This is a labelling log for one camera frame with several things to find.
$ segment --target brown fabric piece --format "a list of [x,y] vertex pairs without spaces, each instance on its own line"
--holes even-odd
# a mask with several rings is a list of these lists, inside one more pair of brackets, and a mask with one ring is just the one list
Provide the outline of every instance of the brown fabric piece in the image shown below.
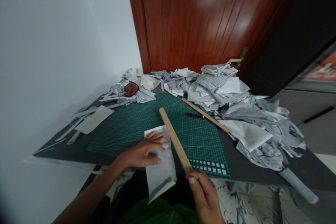
[[129,82],[129,84],[127,84],[125,86],[125,91],[127,92],[126,94],[124,94],[126,97],[131,97],[133,96],[136,92],[138,92],[139,90],[139,86],[137,84],[135,84],[134,82]]

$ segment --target grid lines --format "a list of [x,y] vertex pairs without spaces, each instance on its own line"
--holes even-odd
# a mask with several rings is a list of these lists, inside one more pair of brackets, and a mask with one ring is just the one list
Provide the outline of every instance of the grid lines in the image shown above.
[[[231,179],[217,127],[205,118],[186,116],[185,113],[198,113],[181,97],[170,94],[156,93],[154,101],[119,107],[86,151],[116,158],[143,139],[145,130],[163,125],[159,113],[161,107],[164,107],[191,165],[202,168],[209,176]],[[174,147],[172,149],[176,171],[183,172]]]

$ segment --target table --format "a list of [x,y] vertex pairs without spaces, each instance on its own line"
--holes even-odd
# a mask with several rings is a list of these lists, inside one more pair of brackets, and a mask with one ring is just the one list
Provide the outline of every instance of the table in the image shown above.
[[[154,91],[162,92],[159,87],[157,87]],[[94,101],[90,106],[100,104],[98,101],[99,99]],[[72,145],[66,145],[67,141],[65,141],[55,145],[53,147],[55,149],[53,150],[39,152],[34,156],[97,165],[110,165],[113,162],[112,157],[102,156],[85,151],[86,147],[93,140],[95,135],[102,129],[102,127],[108,122],[108,120],[109,118],[104,120],[89,135],[80,134],[76,142]],[[69,126],[66,126],[64,129],[59,131],[41,148],[45,148],[53,144],[54,140],[67,131],[68,128]],[[230,166],[233,182],[257,183],[275,187],[291,188],[291,186],[275,171],[256,166],[246,159],[238,150],[236,150],[234,141],[232,141],[232,139],[223,130],[219,131],[219,135],[221,137],[227,161]],[[336,193],[336,175],[330,171],[330,169],[326,167],[308,148],[306,151],[301,149],[296,149],[296,151],[302,152],[303,156],[301,158],[290,158],[287,156],[290,162],[290,165],[288,166],[289,169],[291,169],[292,172],[294,172],[294,174],[314,192],[327,191]]]

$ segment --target right hand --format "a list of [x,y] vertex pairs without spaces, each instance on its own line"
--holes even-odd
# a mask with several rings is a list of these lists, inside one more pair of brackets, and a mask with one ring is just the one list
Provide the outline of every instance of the right hand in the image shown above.
[[209,177],[201,169],[197,169],[190,172],[186,178],[189,180],[201,223],[225,224],[216,187]]

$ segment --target door frame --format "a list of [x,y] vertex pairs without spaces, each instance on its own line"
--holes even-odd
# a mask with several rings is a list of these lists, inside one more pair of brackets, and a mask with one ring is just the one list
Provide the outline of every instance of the door frame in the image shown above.
[[[146,29],[144,3],[143,0],[130,0],[130,1],[131,1],[136,37],[138,39],[139,44],[143,72],[149,74],[152,71],[152,68],[148,49],[148,37]],[[261,51],[264,49],[271,36],[276,31],[277,26],[285,17],[293,1],[294,0],[281,0],[279,2],[278,6],[275,8],[268,22],[266,23],[264,29],[261,31],[256,42],[250,48],[248,54],[246,55],[246,58],[240,67],[240,71],[238,72],[238,76],[240,77],[240,79],[243,79],[246,76],[247,72],[250,70],[251,66],[256,61],[258,55],[261,53]]]

